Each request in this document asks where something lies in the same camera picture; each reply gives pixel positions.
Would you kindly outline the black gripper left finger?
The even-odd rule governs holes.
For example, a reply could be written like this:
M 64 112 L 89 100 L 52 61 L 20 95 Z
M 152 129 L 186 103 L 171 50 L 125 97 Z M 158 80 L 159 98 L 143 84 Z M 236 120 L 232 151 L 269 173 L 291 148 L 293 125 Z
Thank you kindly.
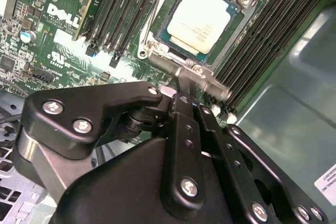
M 124 152 L 161 138 L 163 170 L 177 204 L 201 206 L 204 186 L 199 125 L 189 82 L 172 96 L 148 82 L 38 91 L 26 100 L 15 143 L 29 179 L 38 179 L 56 201 L 83 175 Z

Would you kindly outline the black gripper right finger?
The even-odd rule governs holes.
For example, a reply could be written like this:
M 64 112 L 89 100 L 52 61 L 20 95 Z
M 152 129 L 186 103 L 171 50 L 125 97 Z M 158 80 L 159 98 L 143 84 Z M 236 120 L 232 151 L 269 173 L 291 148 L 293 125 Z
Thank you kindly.
M 189 94 L 200 126 L 206 201 L 191 223 L 328 223 L 324 211 L 238 126 L 220 127 Z

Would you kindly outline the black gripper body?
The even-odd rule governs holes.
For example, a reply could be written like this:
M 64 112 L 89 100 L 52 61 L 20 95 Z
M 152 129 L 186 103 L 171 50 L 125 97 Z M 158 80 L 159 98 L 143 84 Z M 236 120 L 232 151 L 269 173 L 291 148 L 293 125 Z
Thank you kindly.
M 83 175 L 62 196 L 51 223 L 191 223 L 206 201 L 205 161 L 201 206 L 177 204 L 166 188 L 167 141 L 140 144 Z

